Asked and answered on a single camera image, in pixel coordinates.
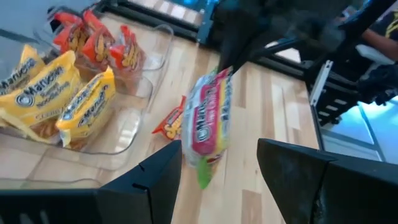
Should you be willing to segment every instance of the light wood surface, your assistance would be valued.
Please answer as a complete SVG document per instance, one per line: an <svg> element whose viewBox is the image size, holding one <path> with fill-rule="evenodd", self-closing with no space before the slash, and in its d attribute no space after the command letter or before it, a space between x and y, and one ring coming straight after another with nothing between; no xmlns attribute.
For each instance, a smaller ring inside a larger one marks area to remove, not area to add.
<svg viewBox="0 0 398 224"><path fill-rule="evenodd" d="M103 22L113 29L115 17ZM150 29L134 24L140 44ZM168 140L152 130L186 95L196 80L218 63L218 54L201 49L192 42L174 38L169 60L160 73L159 89L152 96L142 126L129 151L127 164L118 170L97 169L56 159L46 148L32 142L28 148L17 148L18 139L0 135L0 178L74 181L93 179L62 187L92 187L107 183L154 152ZM318 148L305 84L272 70L247 63L233 77L231 108L231 144L218 164L213 180L200 190L196 173L185 164L172 223L283 223L283 218L264 182L256 159L259 138ZM0 187L43 187L41 183L0 181ZM45 185L60 187L60 184Z"/></svg>
<svg viewBox="0 0 398 224"><path fill-rule="evenodd" d="M188 9L184 6L175 4L170 1L165 1L165 0L129 0L129 1L148 7L149 9L153 9L157 12L167 14L176 19L189 22L196 26L200 26L202 22L203 18L202 13L196 12L192 9Z"/></svg>

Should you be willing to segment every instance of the ramen noodle package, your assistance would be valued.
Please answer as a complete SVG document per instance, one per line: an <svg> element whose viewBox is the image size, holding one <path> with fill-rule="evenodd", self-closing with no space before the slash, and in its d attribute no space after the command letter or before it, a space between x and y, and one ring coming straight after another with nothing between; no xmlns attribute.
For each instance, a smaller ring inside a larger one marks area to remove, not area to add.
<svg viewBox="0 0 398 224"><path fill-rule="evenodd" d="M212 177L212 165L229 143L229 111L232 95L232 68L211 72L197 81L183 112L183 153L197 170L201 188Z"/></svg>
<svg viewBox="0 0 398 224"><path fill-rule="evenodd" d="M13 90L23 88L30 79L34 78L45 66L43 60L37 54L36 49L25 45L22 50L19 64L8 78L0 80L0 96L6 95ZM0 127L7 124L0 118Z"/></svg>
<svg viewBox="0 0 398 224"><path fill-rule="evenodd" d="M98 134L113 113L115 94L114 75L109 67L77 93L56 123L64 147L80 151L89 137Z"/></svg>
<svg viewBox="0 0 398 224"><path fill-rule="evenodd" d="M74 62L75 54L68 51L44 67L24 88L0 96L0 118L35 141L58 142L55 122L82 87Z"/></svg>

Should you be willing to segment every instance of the red snack package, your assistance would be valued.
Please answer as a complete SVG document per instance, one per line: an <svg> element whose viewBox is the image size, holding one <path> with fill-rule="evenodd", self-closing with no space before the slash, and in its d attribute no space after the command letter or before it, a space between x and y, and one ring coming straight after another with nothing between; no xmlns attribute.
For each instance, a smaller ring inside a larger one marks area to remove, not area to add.
<svg viewBox="0 0 398 224"><path fill-rule="evenodd" d="M146 59L145 52L138 46L136 35L128 26L121 25L120 30L119 41L109 49L111 66L124 72L141 70Z"/></svg>
<svg viewBox="0 0 398 224"><path fill-rule="evenodd" d="M83 13L83 18L93 31L97 31L98 29L105 27L105 25L94 15L91 10L86 10Z"/></svg>
<svg viewBox="0 0 398 224"><path fill-rule="evenodd" d="M185 106L186 96L182 96L180 106L174 108L169 115L154 129L152 134L161 132L166 138L170 140L180 139L181 137L181 123L182 112Z"/></svg>
<svg viewBox="0 0 398 224"><path fill-rule="evenodd" d="M108 66L109 47L114 42L108 29L103 26L90 35L81 52L90 63L105 71Z"/></svg>
<svg viewBox="0 0 398 224"><path fill-rule="evenodd" d="M88 39L88 33L82 21L66 26L54 38L54 44L60 46L61 54L68 50L79 52Z"/></svg>
<svg viewBox="0 0 398 224"><path fill-rule="evenodd" d="M78 16L67 12L57 12L54 14L54 19L60 21L64 26L80 23L81 19Z"/></svg>

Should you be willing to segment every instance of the black metal frame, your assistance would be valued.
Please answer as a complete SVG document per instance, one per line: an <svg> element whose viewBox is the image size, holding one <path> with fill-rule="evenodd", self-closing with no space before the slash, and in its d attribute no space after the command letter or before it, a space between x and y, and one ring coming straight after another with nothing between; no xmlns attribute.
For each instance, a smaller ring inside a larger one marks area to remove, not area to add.
<svg viewBox="0 0 398 224"><path fill-rule="evenodd" d="M312 85L314 85L315 80L317 78L318 72L321 66L327 61L332 60L335 63L343 62L345 58L341 57L342 52L346 52L347 50L353 49L355 43L357 43L359 36L374 22L377 18L385 12L395 0L385 0L385 1L371 1L365 6L363 13L361 13L355 19L347 21L345 24L341 26L342 29L346 31L346 38L340 44L334 52L325 52L317 61L315 61L310 67L306 67L303 64L293 62L289 59L280 57L275 54L268 55L266 57L256 57L255 59L251 60L256 64L262 65L264 67L270 68L280 73L284 73L290 77L294 77L301 81L304 81L307 86L307 90L311 91ZM203 20L201 26L196 26L194 24L187 23L185 21L178 20L176 18L170 17L166 14L161 12L156 12L151 9L148 9L144 6L140 6L136 3L129 2L127 0L102 0L99 2L96 7L95 11L98 12L110 12L116 14L118 16L125 17L127 19L131 19L134 21L138 21L143 23L147 26L158 26L161 24L167 24L173 28L175 31L175 35L182 37L184 39L188 39L194 42L199 42L202 46L210 47L212 49L218 50L217 44L211 40L211 32L214 26L214 18L213 12L215 11L217 3L211 3L207 5L205 9L205 13L203 15ZM283 42L279 45L273 46L276 52L291 48L294 44L300 44L300 42ZM326 83L327 86L338 86L339 81L332 79L332 83ZM359 98L356 96L354 97L354 101L358 101ZM329 98L323 98L323 104L320 105L327 105L330 102ZM344 108L339 109L340 112L344 112L349 108L345 106ZM317 106L314 108L312 106L312 116L316 126L316 133L318 142L320 145L320 149L324 150L323 148L323 141L320 132L318 116L319 114L317 111L324 110L321 106Z"/></svg>

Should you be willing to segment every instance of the clear plastic container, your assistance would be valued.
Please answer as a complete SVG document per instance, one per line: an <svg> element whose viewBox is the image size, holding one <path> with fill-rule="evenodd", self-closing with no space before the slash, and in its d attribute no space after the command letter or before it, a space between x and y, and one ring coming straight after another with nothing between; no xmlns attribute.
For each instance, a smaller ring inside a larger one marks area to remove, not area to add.
<svg viewBox="0 0 398 224"><path fill-rule="evenodd" d="M162 83L174 34L169 26L152 29L108 14L101 15L101 20L113 35L121 24L127 24L146 52L142 75L123 80L134 83L137 90L127 93L117 89L115 114L83 151L22 139L0 130L0 189L99 187L110 180L109 170L116 170L128 161L139 127L145 125L143 117ZM35 35L40 47L43 44L49 47L44 52L56 53L51 44L54 34L49 21L36 29Z"/></svg>

